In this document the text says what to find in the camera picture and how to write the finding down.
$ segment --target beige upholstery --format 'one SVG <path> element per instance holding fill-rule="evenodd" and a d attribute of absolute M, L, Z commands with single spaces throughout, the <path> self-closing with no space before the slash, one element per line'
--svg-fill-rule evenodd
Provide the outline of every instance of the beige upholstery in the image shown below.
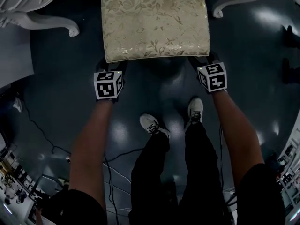
<path fill-rule="evenodd" d="M 208 56 L 204 0 L 101 0 L 107 62 Z"/>

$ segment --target floral pattern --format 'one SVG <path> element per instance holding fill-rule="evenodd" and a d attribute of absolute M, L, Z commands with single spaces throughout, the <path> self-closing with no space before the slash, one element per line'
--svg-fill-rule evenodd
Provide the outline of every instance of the floral pattern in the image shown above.
<path fill-rule="evenodd" d="M 204 0 L 101 0 L 107 62 L 208 56 Z"/>

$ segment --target white sneaker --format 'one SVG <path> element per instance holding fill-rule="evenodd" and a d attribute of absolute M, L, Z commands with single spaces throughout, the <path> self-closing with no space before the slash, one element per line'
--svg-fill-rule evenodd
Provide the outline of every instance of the white sneaker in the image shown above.
<path fill-rule="evenodd" d="M 191 124 L 202 122 L 203 116 L 203 102 L 199 97 L 193 98 L 188 105 L 188 123 L 186 125 L 186 131 Z"/>
<path fill-rule="evenodd" d="M 15 102 L 13 107 L 16 108 L 20 113 L 23 111 L 22 102 L 19 98 L 15 97 Z"/>
<path fill-rule="evenodd" d="M 150 114 L 142 114 L 140 116 L 140 124 L 141 126 L 150 134 L 157 134 L 159 132 L 164 133 L 168 138 L 171 137 L 170 131 L 167 129 L 163 129 L 158 125 L 158 121 L 155 117 Z"/>

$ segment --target black pants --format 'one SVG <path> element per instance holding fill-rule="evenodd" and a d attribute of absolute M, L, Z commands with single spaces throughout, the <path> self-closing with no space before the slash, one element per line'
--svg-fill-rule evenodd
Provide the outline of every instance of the black pants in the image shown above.
<path fill-rule="evenodd" d="M 218 158 L 203 125 L 191 125 L 186 131 L 187 186 L 177 208 L 167 200 L 160 181 L 169 148 L 166 135 L 158 133 L 137 159 L 132 171 L 130 224 L 225 224 Z"/>

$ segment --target fluorescent light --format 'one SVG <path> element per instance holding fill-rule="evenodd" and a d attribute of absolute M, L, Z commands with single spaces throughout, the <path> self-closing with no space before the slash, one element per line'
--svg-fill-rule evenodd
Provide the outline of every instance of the fluorescent light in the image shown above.
<path fill-rule="evenodd" d="M 298 213 L 300 212 L 300 208 L 298 209 L 298 211 L 294 214 L 294 216 L 292 216 L 292 218 L 291 218 L 291 220 L 290 221 L 292 221 L 292 220 L 294 220 L 295 219 L 295 217 L 297 217 L 297 215 L 298 215 Z"/>
<path fill-rule="evenodd" d="M 8 208 L 8 206 L 6 204 L 4 204 L 4 207 L 7 209 L 7 211 L 10 213 L 10 214 L 13 214 L 12 211 Z"/>

